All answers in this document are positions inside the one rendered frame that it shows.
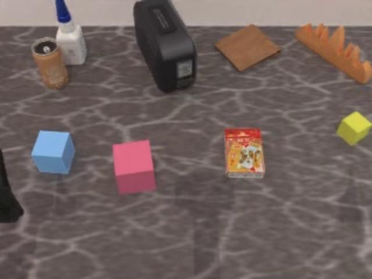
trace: black object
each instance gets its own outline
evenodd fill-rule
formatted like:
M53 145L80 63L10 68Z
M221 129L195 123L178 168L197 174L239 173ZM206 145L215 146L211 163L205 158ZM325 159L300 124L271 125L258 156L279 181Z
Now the black object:
M138 46L155 83L165 93L187 88L196 79L196 46L169 0L134 4Z
M12 193L0 149L0 223L15 223L24 211Z

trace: marble table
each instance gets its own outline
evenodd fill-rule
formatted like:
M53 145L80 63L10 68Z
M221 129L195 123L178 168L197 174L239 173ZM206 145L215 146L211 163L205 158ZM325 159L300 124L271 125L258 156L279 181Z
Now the marble table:
M0 29L0 147L26 214L0 224L0 278L369 279L372 138L336 135L343 117L372 118L358 85L294 39L244 73L213 43L238 28L190 28L198 81L161 93L132 28L85 28L86 65L46 89L30 46L55 28ZM347 28L370 57L372 28ZM224 175L223 128L262 130L266 176ZM70 175L37 171L39 130L71 132ZM158 190L119 196L112 144L149 139Z

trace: brown square board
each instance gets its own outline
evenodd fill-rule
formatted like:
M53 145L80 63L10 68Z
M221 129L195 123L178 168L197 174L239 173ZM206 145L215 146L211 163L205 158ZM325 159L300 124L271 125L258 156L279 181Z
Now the brown square board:
M232 33L215 47L239 70L244 71L281 49L255 25Z

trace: brown can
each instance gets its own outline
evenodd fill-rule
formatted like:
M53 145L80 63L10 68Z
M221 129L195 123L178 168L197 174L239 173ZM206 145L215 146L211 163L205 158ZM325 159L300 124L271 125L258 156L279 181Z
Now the brown can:
M56 40L38 39L31 49L44 84L51 89L64 87L69 82L69 74Z

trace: white wall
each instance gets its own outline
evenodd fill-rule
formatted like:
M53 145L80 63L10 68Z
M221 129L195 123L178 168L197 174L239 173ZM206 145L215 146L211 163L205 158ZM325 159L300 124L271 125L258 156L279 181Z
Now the white wall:
M133 25L135 0L66 0L85 26ZM173 0L189 26L372 26L372 0ZM0 26L55 24L54 0L0 0Z

